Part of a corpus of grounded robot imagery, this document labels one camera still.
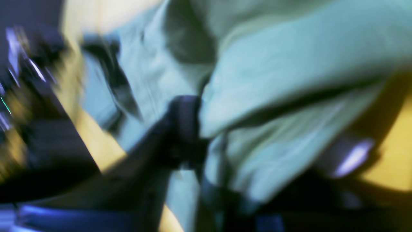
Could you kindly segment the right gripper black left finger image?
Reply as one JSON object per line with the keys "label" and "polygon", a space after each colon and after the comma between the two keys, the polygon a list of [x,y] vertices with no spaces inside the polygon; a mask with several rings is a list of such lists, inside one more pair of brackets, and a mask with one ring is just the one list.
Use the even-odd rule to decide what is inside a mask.
{"label": "right gripper black left finger image", "polygon": [[172,171],[201,173],[200,106],[199,96],[175,97],[129,156],[104,175],[51,198],[2,204],[1,231],[156,232]]}

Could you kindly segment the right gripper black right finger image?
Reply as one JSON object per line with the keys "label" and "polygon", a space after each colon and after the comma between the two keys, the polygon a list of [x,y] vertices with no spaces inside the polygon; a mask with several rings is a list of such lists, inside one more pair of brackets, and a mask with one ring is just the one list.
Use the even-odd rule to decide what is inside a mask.
{"label": "right gripper black right finger image", "polygon": [[355,181],[372,163],[374,140],[341,135],[269,203],[202,182],[219,232],[410,232],[411,196]]}

